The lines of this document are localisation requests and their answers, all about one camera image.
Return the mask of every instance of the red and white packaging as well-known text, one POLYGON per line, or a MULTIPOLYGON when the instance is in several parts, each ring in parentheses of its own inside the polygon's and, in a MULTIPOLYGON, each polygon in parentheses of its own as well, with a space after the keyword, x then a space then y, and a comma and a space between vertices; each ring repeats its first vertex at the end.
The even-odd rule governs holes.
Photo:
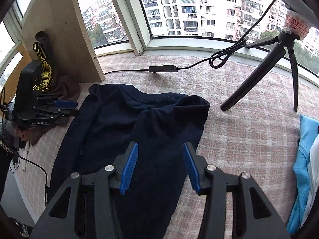
POLYGON ((283 30, 287 33, 298 34, 300 40, 303 40, 309 33, 312 24, 298 13, 288 10, 283 30))

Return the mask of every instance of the white fabric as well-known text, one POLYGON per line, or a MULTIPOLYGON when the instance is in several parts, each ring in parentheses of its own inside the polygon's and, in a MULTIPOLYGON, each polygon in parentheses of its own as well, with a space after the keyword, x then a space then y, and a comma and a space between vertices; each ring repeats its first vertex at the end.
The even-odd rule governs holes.
POLYGON ((312 205, 315 201, 319 185, 319 135, 316 137, 310 149, 310 162, 308 164, 308 174, 310 179, 310 190, 305 213, 302 218, 301 226, 305 223, 312 205))

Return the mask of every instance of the gray floor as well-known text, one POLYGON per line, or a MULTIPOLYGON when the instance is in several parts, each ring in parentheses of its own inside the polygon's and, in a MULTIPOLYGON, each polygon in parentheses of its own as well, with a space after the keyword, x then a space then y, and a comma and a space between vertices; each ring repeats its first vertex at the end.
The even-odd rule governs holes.
POLYGON ((25 225, 34 226, 34 221, 22 200, 16 180, 11 171, 8 171, 0 204, 8 217, 15 218, 25 225))

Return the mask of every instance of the tripod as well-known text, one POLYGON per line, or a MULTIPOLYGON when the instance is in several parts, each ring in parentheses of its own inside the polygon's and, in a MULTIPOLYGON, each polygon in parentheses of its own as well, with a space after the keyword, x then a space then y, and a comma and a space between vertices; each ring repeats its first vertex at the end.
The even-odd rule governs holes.
POLYGON ((294 40, 299 39, 299 35, 295 33, 286 33, 285 31, 281 31, 278 36, 275 37, 267 37, 261 39, 259 41, 253 42, 251 44, 247 44, 246 48, 254 48, 259 46, 271 45, 274 44, 272 50, 267 54, 264 60, 257 66, 257 68, 251 73, 250 76, 240 85, 240 87, 231 95, 229 98, 224 101, 221 105, 221 110, 226 111, 229 110, 232 106, 234 106, 237 102, 240 101, 251 89, 258 84, 262 78, 275 66, 275 64, 281 59, 285 54, 286 50, 284 47, 288 49, 291 72, 292 72, 292 82, 293 82, 293 107, 297 112, 298 108, 298 68, 297 68, 297 60, 294 54, 293 46, 294 40))

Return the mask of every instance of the dark blue garment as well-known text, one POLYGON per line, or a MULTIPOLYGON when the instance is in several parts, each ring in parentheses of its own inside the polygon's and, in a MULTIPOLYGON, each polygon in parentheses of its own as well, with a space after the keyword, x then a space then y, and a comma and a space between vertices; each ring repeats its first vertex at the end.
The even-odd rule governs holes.
POLYGON ((139 154, 129 189, 115 199, 124 239, 162 239, 186 178, 183 143, 197 148, 209 102, 199 96, 145 94, 132 85, 92 85, 60 146, 51 189, 74 171, 99 171, 130 141, 139 154))

